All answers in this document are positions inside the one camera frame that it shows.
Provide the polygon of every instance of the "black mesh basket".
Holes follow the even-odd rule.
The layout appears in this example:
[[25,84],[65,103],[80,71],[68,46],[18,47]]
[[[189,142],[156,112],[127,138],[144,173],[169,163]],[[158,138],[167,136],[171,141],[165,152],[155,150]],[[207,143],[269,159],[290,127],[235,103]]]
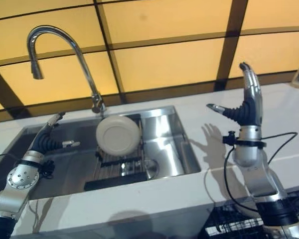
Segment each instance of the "black mesh basket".
[[[288,194],[299,215],[299,191]],[[261,218],[240,213],[234,204],[215,207],[198,235],[198,239],[264,239],[271,238],[263,230]]]

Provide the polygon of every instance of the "white bowl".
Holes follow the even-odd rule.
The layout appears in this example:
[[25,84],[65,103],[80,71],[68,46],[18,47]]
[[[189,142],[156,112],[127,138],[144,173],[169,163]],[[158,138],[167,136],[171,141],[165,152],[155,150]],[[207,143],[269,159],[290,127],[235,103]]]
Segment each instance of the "white bowl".
[[125,116],[109,116],[96,128],[96,140],[107,154],[125,156],[140,143],[141,133],[137,124]]

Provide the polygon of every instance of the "dish rack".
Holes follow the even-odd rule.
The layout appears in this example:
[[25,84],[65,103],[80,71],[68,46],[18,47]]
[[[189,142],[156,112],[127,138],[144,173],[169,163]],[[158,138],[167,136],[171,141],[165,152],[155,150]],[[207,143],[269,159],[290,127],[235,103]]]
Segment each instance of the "dish rack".
[[137,149],[126,156],[112,156],[97,147],[94,180],[85,183],[85,191],[148,180],[149,177],[145,169],[141,115],[135,114],[127,117],[138,125],[141,132],[141,140]]
[[[299,216],[299,191],[288,194]],[[263,230],[261,218],[240,213],[235,204],[215,207],[198,235],[198,239],[263,239],[271,238]]]

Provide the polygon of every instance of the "kitchen faucet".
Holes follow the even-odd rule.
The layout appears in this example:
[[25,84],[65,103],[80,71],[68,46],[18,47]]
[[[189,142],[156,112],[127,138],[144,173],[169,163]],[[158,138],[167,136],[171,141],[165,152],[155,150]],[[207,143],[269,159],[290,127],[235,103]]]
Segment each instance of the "kitchen faucet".
[[88,81],[89,86],[92,90],[92,103],[93,103],[92,111],[94,113],[103,114],[103,112],[106,110],[106,106],[103,102],[103,98],[102,98],[100,92],[97,90],[97,88],[94,84],[93,78],[91,76],[91,72],[86,64],[86,61],[84,59],[84,56],[82,54],[82,51],[81,51],[79,45],[75,42],[75,40],[69,34],[67,34],[65,31],[63,31],[55,26],[49,26],[49,25],[37,26],[28,35],[27,48],[28,48],[29,57],[30,57],[30,61],[31,61],[31,72],[33,74],[33,78],[43,79],[43,74],[41,72],[41,69],[40,69],[40,66],[38,63],[38,59],[36,56],[36,52],[35,52],[35,42],[40,35],[45,34],[45,33],[52,33],[57,36],[60,36],[61,38],[63,38],[66,42],[68,42],[71,45],[71,47],[75,51],[76,56],[78,57],[78,60],[80,62],[82,70],[84,72],[85,78]]

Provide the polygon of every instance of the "white countertop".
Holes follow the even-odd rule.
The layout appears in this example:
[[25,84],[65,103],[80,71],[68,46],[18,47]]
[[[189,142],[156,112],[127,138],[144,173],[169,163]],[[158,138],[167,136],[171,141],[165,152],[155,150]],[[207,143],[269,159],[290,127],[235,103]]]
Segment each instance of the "white countertop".
[[[264,100],[263,136],[279,134],[287,131],[299,133],[299,89],[288,84],[275,84],[262,87]],[[144,110],[173,105],[180,117],[189,139],[194,140],[194,153],[201,172],[177,177],[146,181],[119,187],[106,188],[53,199],[39,199],[29,202],[34,209],[37,204],[39,216],[42,210],[45,215],[40,232],[65,230],[74,227],[97,225],[135,216],[132,213],[142,211],[145,214],[155,214],[182,208],[194,207],[227,199],[223,184],[223,156],[225,147],[220,141],[205,137],[202,126],[213,124],[222,135],[228,131],[238,131],[239,126],[208,109],[207,103],[215,103],[227,107],[237,107],[243,100],[243,90],[230,90],[188,97],[172,98],[159,101],[136,103],[108,107],[109,114]],[[62,121],[91,117],[90,110],[69,112]],[[20,119],[0,123],[0,153],[9,145],[17,133],[27,125],[45,123],[51,115],[29,119]],[[268,158],[287,139],[270,139],[265,151]],[[299,135],[281,150],[271,164],[285,188],[299,186]],[[235,197],[246,195],[241,173],[234,166],[235,174],[230,173],[229,184]],[[32,233],[35,216],[28,209],[23,211],[15,226],[13,235]]]

